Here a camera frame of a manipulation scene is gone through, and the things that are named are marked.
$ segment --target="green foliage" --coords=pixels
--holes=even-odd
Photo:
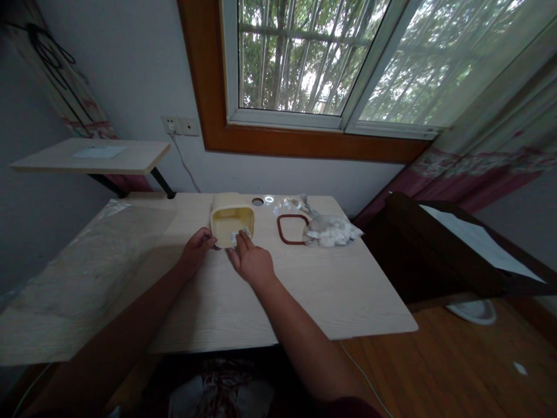
[[[526,1],[424,0],[361,118],[428,123],[466,88]],[[242,3],[240,22],[264,28],[239,34],[243,106],[340,115],[389,1]]]

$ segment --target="black cable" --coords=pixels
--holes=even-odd
[[[59,90],[59,88],[56,86],[54,81],[56,81],[56,83],[59,84],[62,89],[66,90],[66,91],[69,91],[73,95],[73,97],[76,99],[77,103],[79,103],[79,106],[80,106],[81,110],[85,113],[85,115],[89,118],[89,120],[91,122],[94,122],[93,118],[89,115],[87,110],[81,104],[81,101],[79,100],[79,98],[77,97],[77,95],[75,94],[73,89],[71,88],[70,84],[64,78],[64,75],[60,72],[60,70],[63,69],[62,62],[60,61],[60,59],[56,55],[55,50],[53,50],[52,45],[45,44],[44,42],[42,42],[41,41],[41,36],[47,37],[47,39],[51,43],[56,45],[56,48],[57,48],[58,52],[71,65],[75,64],[75,58],[69,52],[67,52],[60,44],[58,44],[58,42],[56,42],[55,39],[46,30],[37,26],[34,23],[27,23],[25,25],[25,27],[22,27],[18,24],[14,24],[14,23],[11,23],[11,22],[8,22],[8,21],[4,21],[4,23],[8,26],[12,26],[12,27],[17,28],[19,30],[23,30],[23,31],[27,32],[27,34],[29,36],[29,42],[31,43],[31,46],[33,47],[33,49],[35,50],[35,52],[37,53],[37,55],[41,59],[44,67],[47,69],[48,73],[50,74],[50,77],[48,77],[48,74],[47,74],[47,78],[53,84],[56,91],[58,91],[58,93],[60,94],[60,97],[62,97],[62,100],[68,105],[68,107],[70,108],[70,110],[72,111],[74,116],[77,118],[77,120],[79,121],[79,123],[81,124],[83,129],[85,129],[85,132],[87,132],[87,134],[90,135],[91,133],[89,132],[89,130],[87,129],[85,124],[83,123],[81,118],[77,115],[77,112],[71,107],[71,105],[69,104],[67,99],[64,97],[62,92]]]

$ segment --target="cream plastic container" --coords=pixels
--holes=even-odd
[[[232,238],[247,228],[254,236],[255,213],[239,193],[218,193],[213,197],[211,231],[219,248],[235,247]]]

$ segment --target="hand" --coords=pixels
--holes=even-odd
[[[201,228],[187,242],[176,267],[184,272],[186,280],[196,275],[205,255],[216,244],[216,238],[207,228]]]
[[[226,253],[238,274],[251,287],[265,286],[278,280],[274,274],[271,254],[256,247],[244,231],[236,235],[238,251],[227,248]]]

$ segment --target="person's left hand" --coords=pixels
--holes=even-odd
[[[176,267],[184,272],[186,280],[190,280],[196,275],[203,264],[207,251],[215,244],[216,238],[207,228],[201,228],[190,238],[176,264]]]

